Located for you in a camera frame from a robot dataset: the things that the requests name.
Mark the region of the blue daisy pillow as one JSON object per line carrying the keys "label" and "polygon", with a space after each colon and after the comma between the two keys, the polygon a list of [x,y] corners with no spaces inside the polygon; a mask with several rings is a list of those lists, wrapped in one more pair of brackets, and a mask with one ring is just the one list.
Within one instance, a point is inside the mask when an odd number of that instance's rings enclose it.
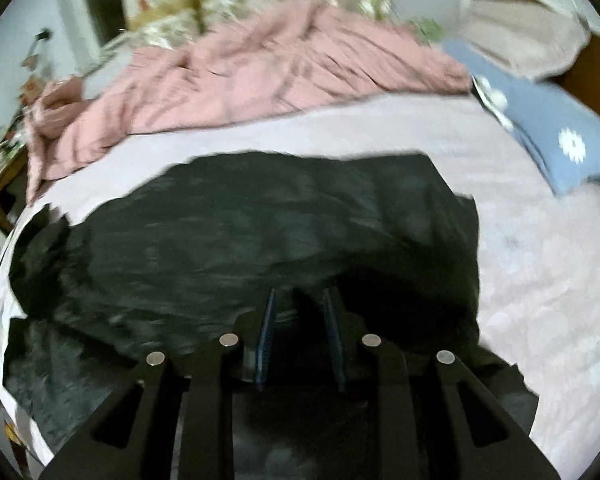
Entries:
{"label": "blue daisy pillow", "polygon": [[528,152],[556,196],[600,182],[600,116],[556,84],[502,70],[465,41],[441,47],[466,66],[482,105]]}

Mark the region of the pink bed sheet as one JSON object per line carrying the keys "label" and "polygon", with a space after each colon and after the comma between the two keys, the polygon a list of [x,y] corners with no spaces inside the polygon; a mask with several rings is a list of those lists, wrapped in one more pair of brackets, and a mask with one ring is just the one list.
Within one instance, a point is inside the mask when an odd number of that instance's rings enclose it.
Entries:
{"label": "pink bed sheet", "polygon": [[480,217],[483,341],[540,397],[532,436],[562,478],[600,460],[600,186],[555,197],[530,156],[471,98],[381,96],[225,128],[132,136],[43,202],[83,220],[166,168],[245,151],[427,154]]}

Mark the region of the black puffer jacket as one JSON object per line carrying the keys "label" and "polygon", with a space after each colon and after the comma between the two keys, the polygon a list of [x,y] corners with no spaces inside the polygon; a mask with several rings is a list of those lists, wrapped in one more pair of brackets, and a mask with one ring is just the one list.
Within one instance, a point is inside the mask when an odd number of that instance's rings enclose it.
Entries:
{"label": "black puffer jacket", "polygon": [[422,154],[198,158],[79,224],[49,209],[27,223],[5,385],[56,455],[149,353],[189,356],[274,290],[264,381],[233,396],[232,479],[373,479],[324,291],[403,352],[449,350],[486,382],[509,365],[479,344],[478,238],[476,203]]}

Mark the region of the wall desk lamp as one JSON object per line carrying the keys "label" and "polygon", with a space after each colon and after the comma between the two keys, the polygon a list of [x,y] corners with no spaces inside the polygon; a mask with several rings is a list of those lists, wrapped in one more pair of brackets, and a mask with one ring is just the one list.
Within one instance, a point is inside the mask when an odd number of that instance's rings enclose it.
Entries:
{"label": "wall desk lamp", "polygon": [[53,32],[49,28],[43,28],[38,32],[30,45],[26,57],[21,62],[21,66],[26,68],[29,72],[33,72],[38,65],[38,57],[40,54],[38,51],[41,49],[41,44],[50,40],[53,37]]}

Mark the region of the green patterned cloth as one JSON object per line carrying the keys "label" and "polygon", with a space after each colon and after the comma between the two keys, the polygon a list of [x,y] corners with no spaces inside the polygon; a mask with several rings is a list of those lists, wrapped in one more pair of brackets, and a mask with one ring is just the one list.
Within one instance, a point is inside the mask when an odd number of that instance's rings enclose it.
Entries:
{"label": "green patterned cloth", "polygon": [[445,29],[432,18],[413,18],[410,24],[421,44],[438,44],[445,37]]}

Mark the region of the window with white frame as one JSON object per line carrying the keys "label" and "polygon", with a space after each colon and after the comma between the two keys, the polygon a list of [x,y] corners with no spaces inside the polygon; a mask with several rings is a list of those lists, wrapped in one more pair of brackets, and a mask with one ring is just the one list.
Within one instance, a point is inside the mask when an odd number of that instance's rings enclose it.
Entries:
{"label": "window with white frame", "polygon": [[58,0],[76,64],[87,70],[104,62],[128,39],[122,0]]}

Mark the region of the cluttered wooden desk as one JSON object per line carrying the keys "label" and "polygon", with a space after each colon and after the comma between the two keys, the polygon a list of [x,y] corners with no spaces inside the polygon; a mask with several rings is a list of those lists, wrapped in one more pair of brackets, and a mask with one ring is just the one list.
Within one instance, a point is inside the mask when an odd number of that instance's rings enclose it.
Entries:
{"label": "cluttered wooden desk", "polygon": [[26,199],[28,149],[23,109],[0,127],[0,232],[12,232]]}

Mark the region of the pink plaid quilt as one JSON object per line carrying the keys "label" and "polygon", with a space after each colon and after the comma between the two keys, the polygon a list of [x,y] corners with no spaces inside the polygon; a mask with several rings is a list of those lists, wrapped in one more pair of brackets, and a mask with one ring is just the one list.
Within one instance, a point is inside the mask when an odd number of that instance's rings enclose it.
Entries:
{"label": "pink plaid quilt", "polygon": [[26,199],[133,134],[224,127],[381,92],[470,87],[465,66],[421,44],[410,26],[288,0],[175,49],[136,49],[94,99],[80,77],[50,82],[24,114]]}

